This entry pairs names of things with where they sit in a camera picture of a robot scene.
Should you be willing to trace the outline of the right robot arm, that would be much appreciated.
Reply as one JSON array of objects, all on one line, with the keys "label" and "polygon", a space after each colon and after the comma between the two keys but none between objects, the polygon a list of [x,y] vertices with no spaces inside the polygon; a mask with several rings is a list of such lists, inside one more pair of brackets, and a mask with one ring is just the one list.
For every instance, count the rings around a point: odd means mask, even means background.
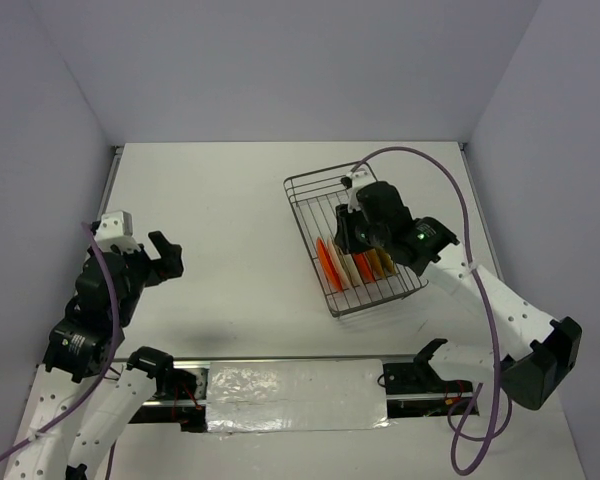
[{"label": "right robot arm", "polygon": [[419,354],[415,380],[426,391],[447,381],[485,381],[495,374],[505,394],[519,406],[539,410],[573,370],[582,327],[534,307],[499,278],[471,262],[467,247],[443,223],[415,218],[398,190],[386,181],[349,174],[341,182],[346,202],[335,207],[336,245],[347,254],[373,248],[437,286],[497,336],[485,352],[446,339],[431,341]]}]

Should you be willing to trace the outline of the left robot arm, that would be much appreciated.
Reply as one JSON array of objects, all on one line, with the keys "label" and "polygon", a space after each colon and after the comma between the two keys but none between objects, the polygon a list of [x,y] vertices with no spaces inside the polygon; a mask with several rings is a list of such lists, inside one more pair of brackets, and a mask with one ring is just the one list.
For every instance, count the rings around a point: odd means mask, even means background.
[{"label": "left robot arm", "polygon": [[184,272],[182,248],[154,231],[152,259],[126,213],[87,226],[89,256],[62,320],[51,330],[26,437],[9,479],[92,479],[140,406],[175,389],[171,355],[136,350],[114,384],[105,381],[143,291]]}]

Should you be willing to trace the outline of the cream plate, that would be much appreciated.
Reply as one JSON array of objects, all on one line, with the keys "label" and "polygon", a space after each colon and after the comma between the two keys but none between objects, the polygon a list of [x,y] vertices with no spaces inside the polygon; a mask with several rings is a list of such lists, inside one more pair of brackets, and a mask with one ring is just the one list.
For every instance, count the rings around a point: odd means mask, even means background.
[{"label": "cream plate", "polygon": [[353,286],[363,286],[364,281],[359,273],[356,262],[354,261],[351,254],[343,254],[342,261],[346,267],[346,270],[350,277],[350,282]]},{"label": "cream plate", "polygon": [[345,266],[342,262],[342,259],[339,255],[339,253],[336,250],[336,246],[335,246],[332,236],[330,236],[327,240],[327,248],[328,248],[328,252],[329,252],[331,261],[332,261],[332,263],[335,267],[335,270],[338,274],[338,277],[340,279],[342,289],[343,290],[350,289],[352,287],[351,279],[349,277],[347,269],[345,268]]}]

